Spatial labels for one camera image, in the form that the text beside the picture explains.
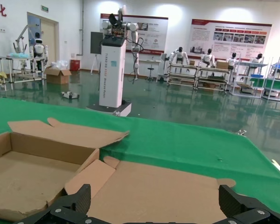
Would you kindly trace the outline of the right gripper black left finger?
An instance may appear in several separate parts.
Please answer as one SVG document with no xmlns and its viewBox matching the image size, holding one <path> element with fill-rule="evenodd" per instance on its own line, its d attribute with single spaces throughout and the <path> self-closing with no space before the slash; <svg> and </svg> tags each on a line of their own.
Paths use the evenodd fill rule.
<svg viewBox="0 0 280 224">
<path fill-rule="evenodd" d="M 84 184 L 75 194 L 57 198 L 48 208 L 26 217 L 16 224 L 99 224 L 87 216 L 91 206 L 91 186 Z"/>
</svg>

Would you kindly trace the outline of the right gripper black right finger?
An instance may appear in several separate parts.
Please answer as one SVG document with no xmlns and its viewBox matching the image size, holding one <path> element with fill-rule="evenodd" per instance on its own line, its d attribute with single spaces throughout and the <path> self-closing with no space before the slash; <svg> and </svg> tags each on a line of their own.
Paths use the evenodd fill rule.
<svg viewBox="0 0 280 224">
<path fill-rule="evenodd" d="M 226 216 L 219 224 L 280 224 L 280 213 L 256 198 L 237 194 L 227 185 L 219 186 L 219 206 Z"/>
</svg>

